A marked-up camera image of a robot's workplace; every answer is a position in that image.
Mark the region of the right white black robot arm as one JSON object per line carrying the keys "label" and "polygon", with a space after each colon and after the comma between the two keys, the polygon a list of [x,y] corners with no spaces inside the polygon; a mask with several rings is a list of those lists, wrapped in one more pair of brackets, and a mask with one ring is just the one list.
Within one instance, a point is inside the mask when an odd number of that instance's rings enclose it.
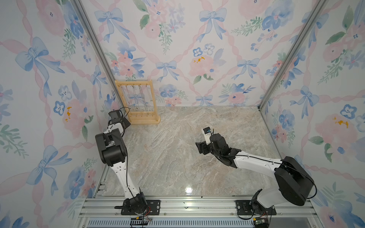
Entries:
{"label": "right white black robot arm", "polygon": [[253,214],[264,215],[285,202],[303,206],[317,195],[314,180],[293,157],[274,159],[249,154],[230,147],[223,136],[211,132],[210,128],[204,129],[203,134],[205,140],[195,144],[200,154],[212,154],[228,167],[261,173],[275,180],[273,187],[259,189],[252,197],[249,206]]}

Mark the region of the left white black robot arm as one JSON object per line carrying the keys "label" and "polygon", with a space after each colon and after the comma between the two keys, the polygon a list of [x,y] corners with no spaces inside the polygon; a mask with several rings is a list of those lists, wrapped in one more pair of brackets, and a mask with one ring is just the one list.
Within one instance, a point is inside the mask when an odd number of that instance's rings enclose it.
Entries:
{"label": "left white black robot arm", "polygon": [[125,120],[112,118],[107,129],[95,135],[102,163],[106,164],[117,176],[124,191],[124,202],[116,209],[121,214],[145,215],[148,212],[147,201],[140,187],[134,183],[128,171],[128,151],[123,141]]}

